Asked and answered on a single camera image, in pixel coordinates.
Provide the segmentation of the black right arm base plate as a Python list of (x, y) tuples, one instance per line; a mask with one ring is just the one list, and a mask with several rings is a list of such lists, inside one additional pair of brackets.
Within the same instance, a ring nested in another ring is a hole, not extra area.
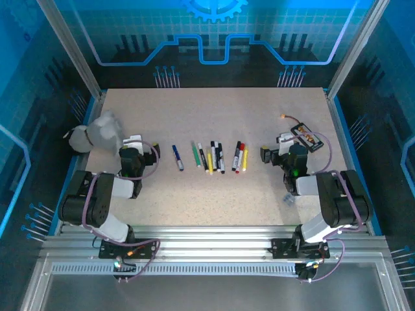
[(274, 238), (268, 252), (273, 259), (329, 259), (330, 252), (327, 243), (306, 243), (300, 239)]

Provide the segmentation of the green marker pen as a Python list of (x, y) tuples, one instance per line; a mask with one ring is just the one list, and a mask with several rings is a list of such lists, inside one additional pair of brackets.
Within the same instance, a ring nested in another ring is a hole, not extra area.
[(194, 155), (194, 158), (195, 158), (196, 166), (201, 167), (200, 158), (198, 156), (198, 149), (197, 149), (196, 144), (195, 144), (194, 141), (191, 141), (191, 146), (192, 146), (192, 151), (193, 151), (193, 155)]

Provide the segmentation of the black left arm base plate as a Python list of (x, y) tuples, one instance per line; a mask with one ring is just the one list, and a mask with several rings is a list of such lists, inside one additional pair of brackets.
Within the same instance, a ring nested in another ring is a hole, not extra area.
[(107, 241), (102, 241), (98, 257), (100, 259), (150, 259), (156, 250), (156, 242), (142, 246), (118, 246)]

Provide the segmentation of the red cap white marker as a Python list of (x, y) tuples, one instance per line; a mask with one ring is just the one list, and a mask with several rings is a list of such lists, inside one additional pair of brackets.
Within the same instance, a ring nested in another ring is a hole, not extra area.
[(241, 147), (239, 149), (239, 156), (238, 156), (238, 161), (237, 161), (237, 167), (235, 169), (235, 173), (236, 174), (239, 174), (239, 172), (241, 170), (241, 165), (242, 165), (242, 160), (243, 160), (243, 154), (244, 154), (244, 148), (245, 148), (244, 143), (241, 143)]

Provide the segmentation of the blue marker pen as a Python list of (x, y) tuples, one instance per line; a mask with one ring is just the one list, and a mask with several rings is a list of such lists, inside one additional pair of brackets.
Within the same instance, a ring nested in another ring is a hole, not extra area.
[(179, 154), (179, 152), (178, 152), (178, 149), (177, 149), (177, 147), (175, 146), (175, 145), (172, 145), (172, 150), (173, 150), (173, 152), (174, 152), (174, 156), (175, 156), (175, 158), (176, 158), (176, 162), (177, 162), (177, 165), (178, 165), (178, 168), (179, 168), (179, 171), (184, 171), (184, 165), (183, 165), (183, 163), (182, 163), (182, 159), (181, 159), (181, 157), (180, 157), (180, 154)]

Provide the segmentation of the grey metal bottom tray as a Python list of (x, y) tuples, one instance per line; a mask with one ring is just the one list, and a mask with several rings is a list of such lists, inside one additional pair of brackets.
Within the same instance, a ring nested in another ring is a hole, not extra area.
[(17, 311), (415, 311), (386, 262), (345, 262), (307, 284), (271, 276), (162, 275), (117, 282), (36, 268)]

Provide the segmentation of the aluminium front rail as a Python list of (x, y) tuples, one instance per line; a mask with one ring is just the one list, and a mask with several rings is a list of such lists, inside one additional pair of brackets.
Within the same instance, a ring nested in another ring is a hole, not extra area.
[[(275, 226), (144, 226), (134, 228), (138, 238), (161, 241), (158, 262), (270, 262), (273, 238), (291, 238), (292, 225)], [(371, 262), (390, 252), (385, 237), (367, 231), (342, 233), (345, 262)], [(54, 261), (98, 259), (93, 236), (82, 227), (62, 225), (43, 243), (40, 258)]]

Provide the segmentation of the aluminium frame post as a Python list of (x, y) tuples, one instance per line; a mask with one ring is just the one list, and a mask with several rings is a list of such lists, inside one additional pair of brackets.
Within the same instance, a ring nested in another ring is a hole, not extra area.
[(97, 80), (95, 79), (56, 3), (54, 0), (36, 0), (36, 2), (54, 30), (57, 38), (60, 40), (62, 47), (70, 57), (73, 65), (78, 71), (92, 97), (100, 100), (102, 97), (101, 88), (99, 87)]
[(370, 36), (376, 28), (378, 22), (390, 0), (374, 0), (365, 19), (361, 23), (345, 57), (341, 61), (327, 91), (327, 99), (333, 100), (341, 86), (348, 77), (351, 69), (355, 65), (357, 58), (365, 48)]

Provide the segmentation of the grey plush toy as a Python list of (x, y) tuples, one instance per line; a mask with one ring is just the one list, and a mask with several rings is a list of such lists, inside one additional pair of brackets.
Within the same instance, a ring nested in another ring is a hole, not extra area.
[(89, 125), (79, 125), (69, 130), (62, 139), (79, 154), (94, 148), (107, 150), (115, 155), (123, 145), (125, 135), (112, 111), (105, 111)]

